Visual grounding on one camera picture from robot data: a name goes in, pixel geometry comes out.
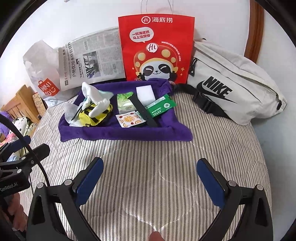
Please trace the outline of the person's right hand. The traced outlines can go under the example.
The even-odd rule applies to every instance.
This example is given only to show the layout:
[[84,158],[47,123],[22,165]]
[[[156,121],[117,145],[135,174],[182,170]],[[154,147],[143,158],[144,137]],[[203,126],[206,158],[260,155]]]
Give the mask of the person's right hand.
[[149,241],[165,241],[159,232],[152,232]]

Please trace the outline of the person's left hand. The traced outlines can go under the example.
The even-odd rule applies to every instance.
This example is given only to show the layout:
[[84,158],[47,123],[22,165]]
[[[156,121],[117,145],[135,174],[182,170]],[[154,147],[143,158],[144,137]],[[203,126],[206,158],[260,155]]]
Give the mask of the person's left hand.
[[10,199],[5,198],[4,204],[7,205],[7,213],[14,217],[12,221],[13,228],[23,232],[27,230],[28,216],[24,213],[20,200],[20,194],[15,193]]

